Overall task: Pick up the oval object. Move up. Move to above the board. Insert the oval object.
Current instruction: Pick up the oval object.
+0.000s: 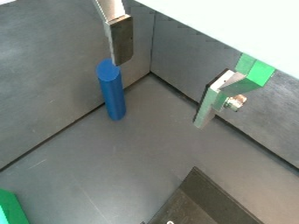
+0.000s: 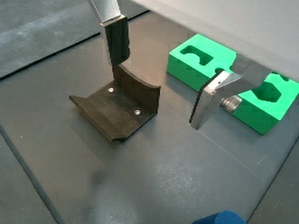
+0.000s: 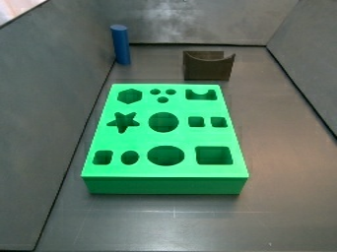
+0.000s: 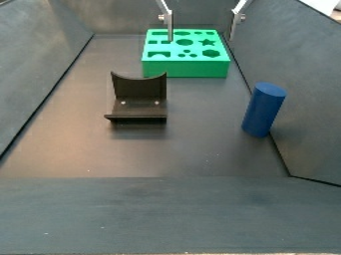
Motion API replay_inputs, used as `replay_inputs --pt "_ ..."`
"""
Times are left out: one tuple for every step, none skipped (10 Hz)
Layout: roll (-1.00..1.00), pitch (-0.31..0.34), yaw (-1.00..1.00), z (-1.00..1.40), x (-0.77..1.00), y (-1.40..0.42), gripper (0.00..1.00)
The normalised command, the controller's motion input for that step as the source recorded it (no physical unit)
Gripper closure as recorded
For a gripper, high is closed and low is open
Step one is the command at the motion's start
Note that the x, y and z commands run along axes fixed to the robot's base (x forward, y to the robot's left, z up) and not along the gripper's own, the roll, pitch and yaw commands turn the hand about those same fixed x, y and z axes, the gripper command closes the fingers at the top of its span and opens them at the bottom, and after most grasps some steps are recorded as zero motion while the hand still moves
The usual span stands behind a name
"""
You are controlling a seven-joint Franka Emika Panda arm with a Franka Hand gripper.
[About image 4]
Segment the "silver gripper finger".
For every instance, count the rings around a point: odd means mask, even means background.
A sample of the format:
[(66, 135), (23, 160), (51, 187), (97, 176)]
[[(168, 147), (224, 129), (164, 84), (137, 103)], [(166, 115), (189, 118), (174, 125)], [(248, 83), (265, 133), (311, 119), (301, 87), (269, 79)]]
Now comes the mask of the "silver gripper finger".
[(169, 30), (169, 41), (173, 41), (173, 10), (170, 9), (166, 0), (157, 0), (158, 6), (162, 10), (160, 20), (165, 22)]
[(244, 17), (244, 10), (247, 8), (248, 1), (249, 0), (240, 0), (236, 7), (232, 9), (233, 17), (232, 17), (232, 25), (229, 30), (229, 40), (233, 40), (237, 25), (241, 22)]

